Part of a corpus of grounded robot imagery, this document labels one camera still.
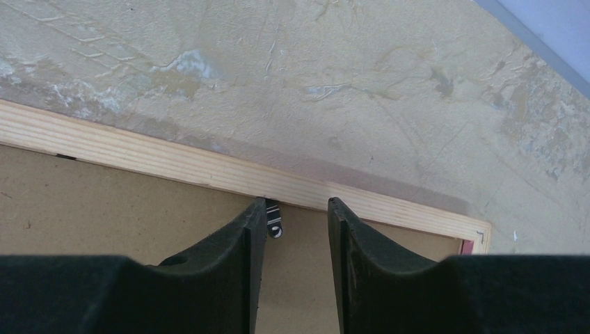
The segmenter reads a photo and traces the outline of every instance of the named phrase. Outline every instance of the beige wall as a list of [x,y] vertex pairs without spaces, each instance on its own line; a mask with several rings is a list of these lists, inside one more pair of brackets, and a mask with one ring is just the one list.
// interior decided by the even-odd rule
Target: beige wall
[[0,0],[0,97],[590,251],[590,103],[472,1]]
[[[119,253],[146,264],[192,246],[251,198],[0,146],[0,254]],[[327,216],[282,206],[264,253],[257,333],[339,333]],[[441,260],[459,241],[378,226]]]

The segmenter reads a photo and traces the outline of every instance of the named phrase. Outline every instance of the wooden frame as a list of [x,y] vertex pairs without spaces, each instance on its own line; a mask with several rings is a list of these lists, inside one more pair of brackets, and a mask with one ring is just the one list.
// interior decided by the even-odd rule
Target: wooden frame
[[462,239],[462,254],[490,246],[487,222],[3,100],[0,142],[322,211],[340,197],[368,221]]

